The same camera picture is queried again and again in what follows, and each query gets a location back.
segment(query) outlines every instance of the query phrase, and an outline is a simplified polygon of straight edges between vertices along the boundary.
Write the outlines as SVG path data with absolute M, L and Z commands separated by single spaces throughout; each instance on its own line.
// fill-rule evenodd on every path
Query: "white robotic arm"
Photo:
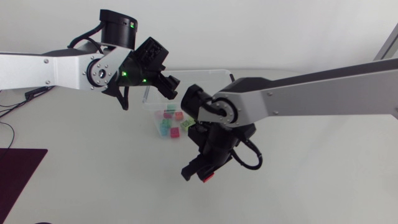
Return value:
M 200 154 L 182 170 L 210 178 L 232 158 L 259 169 L 262 156 L 249 140 L 254 122 L 268 116 L 391 114 L 398 118 L 398 58 L 311 73 L 281 80 L 240 78 L 214 96 L 191 86 L 181 107 L 197 123 L 188 130 Z M 239 142 L 252 149 L 259 163 L 245 164 L 234 151 Z
M 0 53 L 0 89 L 63 86 L 100 91 L 118 98 L 124 110 L 128 109 L 129 86 L 152 85 L 174 99 L 179 80 L 161 74 L 169 52 L 151 37 L 134 50 L 134 18 L 101 10 L 99 19 L 96 28 L 74 39 L 67 49 L 42 55 Z M 101 30 L 101 43 L 90 39 Z M 74 49 L 81 40 L 89 42 Z M 125 87 L 124 96 L 120 86 Z

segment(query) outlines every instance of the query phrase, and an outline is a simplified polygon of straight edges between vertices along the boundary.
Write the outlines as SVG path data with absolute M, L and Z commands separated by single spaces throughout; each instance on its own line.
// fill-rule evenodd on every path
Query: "green cube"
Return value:
M 162 124 L 160 124 L 161 126 L 165 127 L 165 128 L 171 128 L 172 127 L 172 120 L 170 119 L 163 119 L 162 120 Z
M 187 119 L 187 120 L 185 120 L 184 122 L 182 122 L 180 125 L 181 125 L 181 128 L 182 128 L 184 131 L 188 131 L 189 127 L 192 126 L 192 125 L 194 125 L 194 124 L 195 124 L 194 121 Z
M 176 109 L 175 105 L 167 105 L 166 113 L 174 114 L 175 109 Z

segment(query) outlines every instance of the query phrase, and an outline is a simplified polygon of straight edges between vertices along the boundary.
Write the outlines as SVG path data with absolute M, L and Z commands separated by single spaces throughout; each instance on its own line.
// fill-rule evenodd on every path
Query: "clear plastic bin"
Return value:
M 172 138 L 172 131 L 175 132 L 175 128 L 178 128 L 179 137 L 183 138 L 187 136 L 187 132 L 181 127 L 181 123 L 188 120 L 188 115 L 181 110 L 181 101 L 187 91 L 187 89 L 193 84 L 200 86 L 209 95 L 214 95 L 218 91 L 231 83 L 231 74 L 228 70 L 188 70 L 188 71 L 166 71 L 162 72 L 164 76 L 172 75 L 180 80 L 176 91 L 178 95 L 174 100 L 168 100 L 162 94 L 157 91 L 156 87 L 147 86 L 143 102 L 143 108 L 148 110 L 156 128 L 163 138 Z

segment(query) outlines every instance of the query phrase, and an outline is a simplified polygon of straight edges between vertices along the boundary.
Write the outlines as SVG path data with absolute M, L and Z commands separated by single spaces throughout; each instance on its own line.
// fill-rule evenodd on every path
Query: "red block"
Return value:
M 171 138 L 179 138 L 180 130 L 178 128 L 170 128 L 170 137 Z
M 184 119 L 184 114 L 182 112 L 175 112 L 175 120 L 181 121 Z
M 164 118 L 167 118 L 167 119 L 171 119 L 171 118 L 173 117 L 173 115 L 165 112 L 165 113 L 163 114 L 163 117 L 164 117 Z

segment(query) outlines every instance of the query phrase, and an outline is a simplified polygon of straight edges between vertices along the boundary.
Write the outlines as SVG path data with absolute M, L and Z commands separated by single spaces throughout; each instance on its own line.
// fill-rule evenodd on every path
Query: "white tabletop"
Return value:
M 237 77 L 293 73 L 235 70 Z M 388 115 L 266 118 L 252 137 L 263 167 L 227 163 L 203 184 L 181 168 L 189 138 L 158 136 L 131 88 L 130 110 L 100 93 L 56 88 L 7 115 L 13 147 L 49 152 L 6 223 L 396 223 L 398 122 Z M 0 93 L 1 103 L 24 90 Z M 11 132 L 0 126 L 0 144 Z M 252 152 L 239 147 L 248 163 Z

